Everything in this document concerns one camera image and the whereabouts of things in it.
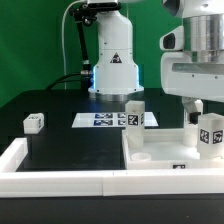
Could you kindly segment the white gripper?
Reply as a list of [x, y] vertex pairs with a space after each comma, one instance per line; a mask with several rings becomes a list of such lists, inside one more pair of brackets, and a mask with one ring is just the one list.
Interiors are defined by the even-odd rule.
[[161, 85], [165, 93], [183, 96], [185, 121], [197, 124], [202, 114], [198, 99], [224, 102], [224, 54], [218, 62], [195, 63], [187, 53], [164, 53]]

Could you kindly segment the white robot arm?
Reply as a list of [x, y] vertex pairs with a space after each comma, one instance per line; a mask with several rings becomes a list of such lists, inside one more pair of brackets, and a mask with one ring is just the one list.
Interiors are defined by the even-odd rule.
[[[127, 0], [87, 0], [98, 20], [99, 60], [90, 96], [124, 100], [139, 93], [139, 69], [133, 61], [133, 29], [119, 6]], [[224, 0], [162, 0], [182, 24], [160, 39], [165, 93], [180, 96], [192, 113], [197, 99], [224, 102]]]

